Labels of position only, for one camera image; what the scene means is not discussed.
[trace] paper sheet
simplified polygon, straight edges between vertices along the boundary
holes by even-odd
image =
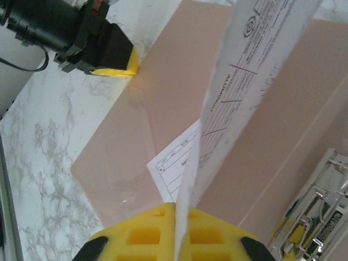
[[[174,139],[147,164],[164,202],[176,202],[197,127],[198,121]]]
[[[244,0],[226,31],[176,205],[175,260],[195,206],[321,0]]]

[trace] marble surface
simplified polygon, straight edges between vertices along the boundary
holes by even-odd
[[[108,19],[143,59],[179,3],[120,0]],[[347,12],[348,0],[325,0],[316,18],[348,22]],[[0,122],[25,260],[71,260],[103,228],[70,167],[128,81],[66,74],[51,62],[32,76]]]

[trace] metal binder clip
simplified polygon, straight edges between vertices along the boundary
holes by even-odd
[[[271,243],[277,261],[324,261],[348,231],[348,157],[329,149]]]

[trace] circular logo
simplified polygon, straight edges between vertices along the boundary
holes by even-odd
[[[252,31],[254,30],[255,25],[256,25],[256,17],[252,16],[249,18],[248,22],[245,25],[244,37],[248,37],[249,35],[251,35]]]

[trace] black cable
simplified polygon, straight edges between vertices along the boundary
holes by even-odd
[[[15,69],[18,69],[18,70],[21,70],[21,71],[26,71],[26,72],[41,72],[43,71],[44,69],[47,68],[47,65],[48,65],[48,62],[49,62],[49,57],[48,57],[48,52],[47,50],[44,48],[44,46],[42,46],[41,44],[37,43],[36,44],[37,46],[39,46],[41,49],[43,49],[43,51],[45,52],[45,62],[43,63],[43,65],[40,67],[40,68],[37,68],[37,69],[33,69],[33,70],[29,70],[29,69],[25,69],[25,68],[21,68],[17,65],[14,65],[13,63],[10,63],[9,61],[6,61],[2,58],[0,58],[0,63],[3,63],[3,64],[6,64],[8,66],[11,66]]]

